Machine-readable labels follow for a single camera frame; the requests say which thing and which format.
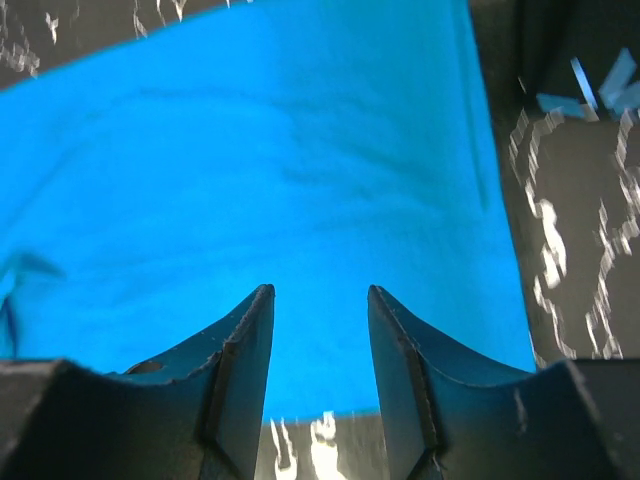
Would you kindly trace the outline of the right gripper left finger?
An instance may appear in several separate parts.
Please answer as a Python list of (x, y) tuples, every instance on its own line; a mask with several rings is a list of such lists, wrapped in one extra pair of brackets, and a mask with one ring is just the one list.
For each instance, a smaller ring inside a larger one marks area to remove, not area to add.
[(67, 360), (1, 365), (5, 479), (250, 479), (275, 290), (124, 373)]

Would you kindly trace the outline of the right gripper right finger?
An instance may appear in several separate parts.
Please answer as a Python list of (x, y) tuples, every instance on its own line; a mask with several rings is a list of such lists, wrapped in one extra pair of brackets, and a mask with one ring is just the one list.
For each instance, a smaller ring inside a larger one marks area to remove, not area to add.
[(368, 292), (369, 335), (394, 479), (635, 479), (639, 364), (494, 361)]

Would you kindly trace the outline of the blue t-shirt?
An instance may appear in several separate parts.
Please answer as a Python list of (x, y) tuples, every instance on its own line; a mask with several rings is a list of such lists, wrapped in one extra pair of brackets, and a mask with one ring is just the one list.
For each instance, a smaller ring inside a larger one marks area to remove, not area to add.
[(125, 370), (276, 291), (264, 413), (374, 410), (368, 288), (531, 371), (469, 5), (253, 1), (1, 95), (20, 358)]

